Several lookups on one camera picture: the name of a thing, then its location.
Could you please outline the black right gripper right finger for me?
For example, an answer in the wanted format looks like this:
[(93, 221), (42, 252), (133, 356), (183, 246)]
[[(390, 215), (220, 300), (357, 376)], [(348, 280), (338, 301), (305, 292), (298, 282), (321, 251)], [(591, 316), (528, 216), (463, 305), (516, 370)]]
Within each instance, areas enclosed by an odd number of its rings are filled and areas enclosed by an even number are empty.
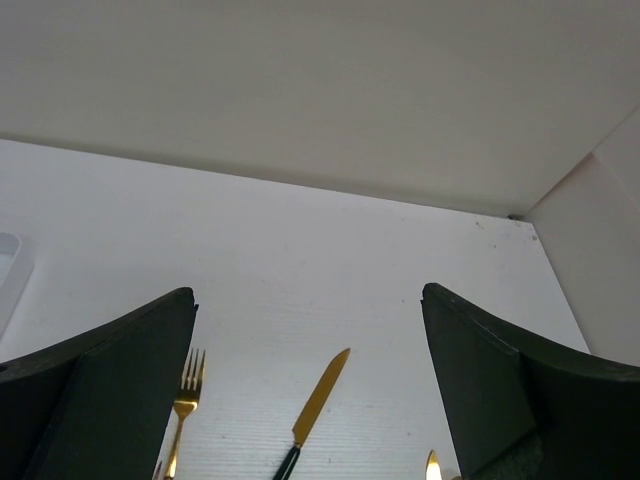
[(546, 339), (437, 283), (422, 295), (462, 478), (638, 478), (638, 367)]

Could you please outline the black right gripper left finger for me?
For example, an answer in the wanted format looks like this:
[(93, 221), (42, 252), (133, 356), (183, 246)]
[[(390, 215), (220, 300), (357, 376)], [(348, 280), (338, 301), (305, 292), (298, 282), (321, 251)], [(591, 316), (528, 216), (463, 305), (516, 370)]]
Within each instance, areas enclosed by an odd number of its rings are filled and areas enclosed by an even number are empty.
[(181, 287), (2, 363), (2, 478), (151, 478), (197, 309)]

